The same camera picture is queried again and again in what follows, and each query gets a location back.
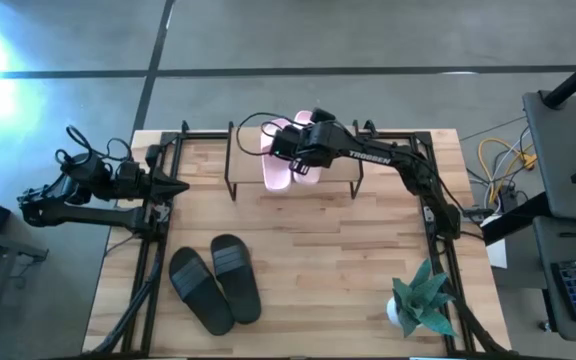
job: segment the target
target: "green leaves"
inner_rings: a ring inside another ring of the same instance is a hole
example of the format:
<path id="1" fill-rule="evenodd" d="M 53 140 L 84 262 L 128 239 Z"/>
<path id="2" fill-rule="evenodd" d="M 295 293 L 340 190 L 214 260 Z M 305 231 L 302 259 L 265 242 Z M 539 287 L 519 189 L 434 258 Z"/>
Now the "green leaves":
<path id="1" fill-rule="evenodd" d="M 397 295 L 401 298 L 402 303 L 405 304 L 408 296 L 412 293 L 412 289 L 408 285 L 404 284 L 399 278 L 392 279 L 392 286 Z"/>
<path id="2" fill-rule="evenodd" d="M 437 293 L 437 295 L 435 295 L 435 298 L 432 299 L 430 304 L 428 304 L 428 307 L 431 309 L 436 309 L 440 306 L 443 306 L 448 301 L 453 301 L 453 300 L 455 300 L 455 298 L 448 295 L 448 294 Z"/>
<path id="3" fill-rule="evenodd" d="M 445 273 L 435 275 L 432 279 L 426 281 L 425 283 L 414 288 L 410 294 L 410 301 L 415 301 L 423 306 L 428 306 L 432 299 L 435 298 L 437 292 L 444 281 L 446 281 L 447 275 Z"/>
<path id="4" fill-rule="evenodd" d="M 457 336 L 457 333 L 452 329 L 450 321 L 435 310 L 427 309 L 424 311 L 424 313 L 419 317 L 419 321 L 421 321 L 425 327 L 434 332 L 443 335 Z"/>
<path id="5" fill-rule="evenodd" d="M 457 336 L 450 321 L 434 310 L 455 300 L 454 297 L 439 292 L 447 275 L 442 273 L 430 278 L 431 274 L 431 263 L 426 259 L 419 266 L 410 286 L 401 279 L 392 279 L 397 316 L 404 330 L 404 337 L 412 334 L 419 324 L 440 334 Z"/>
<path id="6" fill-rule="evenodd" d="M 421 265 L 419 266 L 419 269 L 417 269 L 417 274 L 415 274 L 415 278 L 412 279 L 412 281 L 410 282 L 410 287 L 414 289 L 417 286 L 421 285 L 426 280 L 428 280 L 431 271 L 432 269 L 430 267 L 430 260 L 429 259 L 424 260 L 424 262 L 421 263 Z"/>
<path id="7" fill-rule="evenodd" d="M 402 310 L 398 314 L 401 327 L 404 329 L 404 337 L 410 336 L 419 325 L 419 321 L 414 318 L 408 311 Z"/>

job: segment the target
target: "white pot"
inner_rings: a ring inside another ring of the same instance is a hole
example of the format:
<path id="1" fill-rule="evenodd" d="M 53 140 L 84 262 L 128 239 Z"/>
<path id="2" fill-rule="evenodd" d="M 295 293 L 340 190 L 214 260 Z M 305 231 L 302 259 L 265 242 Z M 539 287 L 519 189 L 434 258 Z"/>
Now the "white pot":
<path id="1" fill-rule="evenodd" d="M 399 315 L 397 315 L 397 303 L 395 302 L 394 296 L 388 300 L 388 304 L 386 305 L 386 313 L 388 314 L 388 320 L 390 320 L 391 324 L 397 327 L 401 327 L 401 323 L 399 322 Z"/>

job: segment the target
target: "yellow cable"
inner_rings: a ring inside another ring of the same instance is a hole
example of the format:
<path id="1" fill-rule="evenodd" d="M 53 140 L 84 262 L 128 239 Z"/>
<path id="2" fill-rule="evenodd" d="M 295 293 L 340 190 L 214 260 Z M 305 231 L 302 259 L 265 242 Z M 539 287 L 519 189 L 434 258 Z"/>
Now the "yellow cable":
<path id="1" fill-rule="evenodd" d="M 486 173 L 486 176 L 488 177 L 488 181 L 492 181 L 492 175 L 490 174 L 490 171 L 488 170 L 488 167 L 486 166 L 486 162 L 484 161 L 484 157 L 482 154 L 483 146 L 487 142 L 499 143 L 499 144 L 505 146 L 506 148 L 508 148 L 509 150 L 512 149 L 512 146 L 510 146 L 510 144 L 508 144 L 504 140 L 498 139 L 498 138 L 486 138 L 486 139 L 481 140 L 481 142 L 479 143 L 479 149 L 477 150 L 477 155 L 479 157 L 479 163 L 481 164 L 481 167 L 484 169 L 484 172 Z M 517 154 L 517 156 L 519 156 L 519 151 L 516 149 L 513 149 L 513 150 Z"/>
<path id="2" fill-rule="evenodd" d="M 522 159 L 525 158 L 526 154 L 525 151 L 529 150 L 530 148 L 533 147 L 533 144 L 528 145 L 526 148 L 524 148 L 524 153 L 523 156 L 520 156 L 520 153 L 518 152 L 517 155 L 515 155 L 515 157 L 512 159 L 512 162 L 510 163 L 510 165 L 508 165 L 508 168 L 506 169 L 506 173 L 502 176 L 501 182 L 499 183 L 499 186 L 497 186 L 497 189 L 493 192 L 490 193 L 490 198 L 488 200 L 489 204 L 493 204 L 495 202 L 495 199 L 497 199 L 497 195 L 499 194 L 499 191 L 501 190 L 502 185 L 504 184 L 503 181 L 503 177 L 510 174 L 510 171 L 512 170 L 512 167 L 515 165 L 515 163 L 517 162 L 517 160 L 519 160 L 519 158 L 521 157 Z M 528 164 L 524 164 L 524 167 L 528 167 L 530 165 L 532 165 L 534 162 L 536 161 L 533 160 Z"/>

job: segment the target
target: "pink slipper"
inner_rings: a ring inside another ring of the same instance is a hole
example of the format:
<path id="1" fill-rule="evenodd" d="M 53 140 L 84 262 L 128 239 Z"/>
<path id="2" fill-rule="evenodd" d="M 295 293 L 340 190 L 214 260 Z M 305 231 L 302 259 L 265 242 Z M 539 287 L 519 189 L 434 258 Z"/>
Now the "pink slipper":
<path id="1" fill-rule="evenodd" d="M 271 121 L 273 124 L 277 125 L 266 125 L 261 133 L 261 152 L 270 151 L 272 146 L 273 137 L 264 134 L 274 135 L 280 128 L 283 129 L 284 126 L 290 124 L 286 119 L 275 119 Z M 292 171 L 289 168 L 290 162 L 282 160 L 278 157 L 271 155 L 263 155 L 261 157 L 261 169 L 264 175 L 264 184 L 266 185 L 266 190 L 271 192 L 286 192 L 290 188 L 290 182 L 292 181 Z"/>
<path id="2" fill-rule="evenodd" d="M 310 121 L 310 117 L 312 116 L 311 111 L 300 111 L 295 116 L 295 122 L 298 122 L 303 125 L 312 124 Z M 319 182 L 319 177 L 321 176 L 321 167 L 313 167 L 308 170 L 306 175 L 301 175 L 297 173 L 293 173 L 295 181 L 298 184 L 302 185 L 315 185 Z"/>

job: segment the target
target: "slide sandal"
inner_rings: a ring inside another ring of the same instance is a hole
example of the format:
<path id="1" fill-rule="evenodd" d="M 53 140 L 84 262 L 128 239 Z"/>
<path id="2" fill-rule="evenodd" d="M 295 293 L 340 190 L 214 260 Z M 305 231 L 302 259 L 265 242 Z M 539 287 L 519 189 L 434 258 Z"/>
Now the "slide sandal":
<path id="1" fill-rule="evenodd" d="M 260 149 L 262 153 L 268 152 L 272 147 L 272 141 L 274 140 L 273 136 L 277 130 L 290 125 L 290 122 L 286 119 L 275 119 L 271 122 L 274 125 L 265 125 L 264 131 L 261 132 Z M 290 171 L 289 166 L 290 162 L 275 156 L 263 155 L 261 157 L 261 170 L 264 175 L 264 185 L 266 185 L 266 190 L 275 193 L 288 191 L 292 181 L 292 172 Z"/>
<path id="2" fill-rule="evenodd" d="M 195 250 L 189 247 L 177 250 L 170 260 L 169 273 L 181 300 L 211 334 L 223 335 L 232 329 L 235 319 L 228 303 Z"/>
<path id="3" fill-rule="evenodd" d="M 261 300 L 246 244 L 234 235 L 224 234 L 213 239 L 210 251 L 215 276 L 235 320 L 240 324 L 255 322 L 261 315 Z"/>

